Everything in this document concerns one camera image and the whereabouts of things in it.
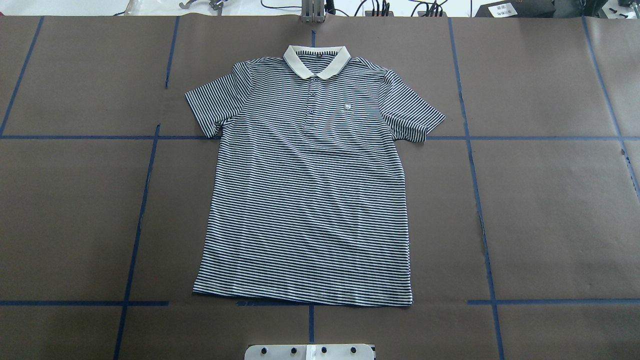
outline striped sleeve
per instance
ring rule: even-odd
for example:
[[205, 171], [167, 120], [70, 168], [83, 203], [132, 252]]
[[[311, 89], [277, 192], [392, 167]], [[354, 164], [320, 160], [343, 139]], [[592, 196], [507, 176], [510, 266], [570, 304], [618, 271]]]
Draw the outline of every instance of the striped sleeve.
[[380, 88], [380, 112], [394, 140], [422, 142], [445, 115], [423, 100], [393, 71]]
[[252, 78], [246, 62], [233, 66], [231, 74], [185, 94], [202, 132], [211, 138], [221, 126], [230, 124], [249, 98]]

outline polo shirt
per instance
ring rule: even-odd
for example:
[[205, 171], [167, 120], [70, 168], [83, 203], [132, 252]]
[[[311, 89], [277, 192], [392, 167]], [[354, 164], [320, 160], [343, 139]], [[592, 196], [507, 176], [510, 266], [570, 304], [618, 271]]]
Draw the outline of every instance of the polo shirt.
[[186, 94], [222, 128], [195, 293], [328, 305], [412, 302], [394, 140], [445, 115], [345, 47], [289, 46]]

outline white plastic object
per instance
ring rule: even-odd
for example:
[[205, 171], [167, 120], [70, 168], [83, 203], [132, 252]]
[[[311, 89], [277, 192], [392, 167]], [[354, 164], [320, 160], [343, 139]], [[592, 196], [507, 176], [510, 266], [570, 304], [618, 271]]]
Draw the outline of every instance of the white plastic object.
[[375, 360], [374, 348], [367, 344], [252, 345], [244, 352], [244, 360]]

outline white collar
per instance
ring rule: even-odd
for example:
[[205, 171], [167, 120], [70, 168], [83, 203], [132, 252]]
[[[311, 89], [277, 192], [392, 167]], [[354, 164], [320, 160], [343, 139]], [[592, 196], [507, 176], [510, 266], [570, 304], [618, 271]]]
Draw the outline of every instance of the white collar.
[[[314, 74], [305, 66], [305, 64], [302, 63], [302, 61], [296, 54], [296, 51], [309, 51], [311, 53], [326, 53], [328, 51], [337, 51], [338, 54], [335, 56], [333, 61], [331, 61], [329, 66], [327, 66], [321, 72]], [[347, 62], [351, 58], [351, 55], [349, 54], [349, 51], [347, 51], [347, 48], [344, 46], [305, 47], [305, 46], [290, 45], [282, 58], [287, 62], [287, 64], [289, 64], [289, 67], [291, 68], [291, 70], [293, 70], [299, 77], [303, 79], [308, 79], [313, 76], [317, 76], [321, 79], [326, 80], [338, 74], [342, 70], [342, 68], [344, 68], [344, 66], [347, 65]]]

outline black and white stripe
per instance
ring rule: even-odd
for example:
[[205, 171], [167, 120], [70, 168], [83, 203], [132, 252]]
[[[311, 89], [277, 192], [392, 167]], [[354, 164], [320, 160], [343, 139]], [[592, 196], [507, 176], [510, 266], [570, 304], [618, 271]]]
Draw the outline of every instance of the black and white stripe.
[[[337, 52], [296, 54], [317, 74]], [[412, 303], [394, 140], [423, 141], [444, 115], [361, 58], [328, 79], [302, 79], [283, 58], [245, 61], [186, 98], [207, 136], [224, 130], [194, 292]]]

